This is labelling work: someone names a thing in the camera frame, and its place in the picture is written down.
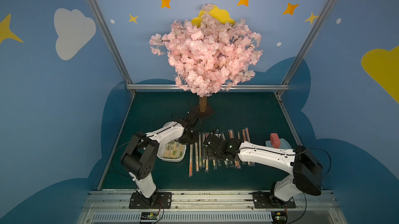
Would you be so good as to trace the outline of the chopsticks pair eleventh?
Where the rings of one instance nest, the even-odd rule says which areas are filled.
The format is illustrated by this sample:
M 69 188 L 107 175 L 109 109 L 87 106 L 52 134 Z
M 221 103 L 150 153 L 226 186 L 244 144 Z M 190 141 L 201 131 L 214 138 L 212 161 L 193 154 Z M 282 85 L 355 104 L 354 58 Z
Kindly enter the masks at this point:
M 198 172 L 200 169 L 198 143 L 195 143 L 194 146 L 195 146 L 195 170 Z

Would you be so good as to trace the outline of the white plastic storage box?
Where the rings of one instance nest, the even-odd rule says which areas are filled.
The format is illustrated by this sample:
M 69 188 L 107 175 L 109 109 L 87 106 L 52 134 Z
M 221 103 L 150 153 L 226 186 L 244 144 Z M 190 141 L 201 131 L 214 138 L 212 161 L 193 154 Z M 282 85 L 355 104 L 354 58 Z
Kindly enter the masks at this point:
M 157 157 L 165 162 L 181 162 L 186 154 L 187 145 L 179 143 L 176 139 L 159 147 Z

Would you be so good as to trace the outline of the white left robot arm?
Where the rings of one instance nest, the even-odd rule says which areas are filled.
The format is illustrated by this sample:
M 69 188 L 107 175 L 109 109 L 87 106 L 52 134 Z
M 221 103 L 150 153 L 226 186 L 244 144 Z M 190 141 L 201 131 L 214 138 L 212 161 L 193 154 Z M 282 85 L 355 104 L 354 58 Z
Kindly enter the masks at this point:
M 198 120 L 198 114 L 190 112 L 185 118 L 167 122 L 158 130 L 136 133 L 128 142 L 120 161 L 135 182 L 140 196 L 151 200 L 156 197 L 157 187 L 151 172 L 157 158 L 166 162 L 182 161 L 187 145 L 195 143 L 197 131 L 194 128 Z M 164 154 L 171 142 L 177 142 L 179 148 L 176 153 L 171 153 L 171 158 L 166 158 Z

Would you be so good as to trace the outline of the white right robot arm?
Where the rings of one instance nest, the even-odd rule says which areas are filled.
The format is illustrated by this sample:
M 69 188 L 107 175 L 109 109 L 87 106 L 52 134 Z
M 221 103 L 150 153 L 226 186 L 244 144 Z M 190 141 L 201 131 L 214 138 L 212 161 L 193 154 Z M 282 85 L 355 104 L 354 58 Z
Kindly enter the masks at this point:
M 236 138 L 224 140 L 215 134 L 205 137 L 205 146 L 217 160 L 253 162 L 286 172 L 284 179 L 272 185 L 268 194 L 271 204 L 284 204 L 301 193 L 311 196 L 322 193 L 323 166 L 304 146 L 277 149 Z

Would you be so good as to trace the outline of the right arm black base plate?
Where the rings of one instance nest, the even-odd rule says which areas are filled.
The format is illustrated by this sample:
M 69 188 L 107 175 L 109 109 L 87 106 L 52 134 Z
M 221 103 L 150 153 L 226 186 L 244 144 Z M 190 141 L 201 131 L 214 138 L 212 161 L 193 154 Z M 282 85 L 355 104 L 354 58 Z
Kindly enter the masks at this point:
M 283 201 L 275 197 L 270 192 L 255 191 L 251 193 L 254 207 L 256 209 L 261 208 L 279 208 L 279 209 L 294 209 L 296 204 L 293 198 L 288 201 Z

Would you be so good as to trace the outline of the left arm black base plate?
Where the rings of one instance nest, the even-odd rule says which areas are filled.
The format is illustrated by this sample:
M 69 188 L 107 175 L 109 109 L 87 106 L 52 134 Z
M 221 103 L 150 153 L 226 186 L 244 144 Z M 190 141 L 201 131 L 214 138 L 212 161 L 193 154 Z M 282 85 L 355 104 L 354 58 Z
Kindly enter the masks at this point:
M 172 200 L 171 192 L 155 192 L 149 198 L 144 197 L 139 192 L 131 195 L 129 209 L 170 209 Z

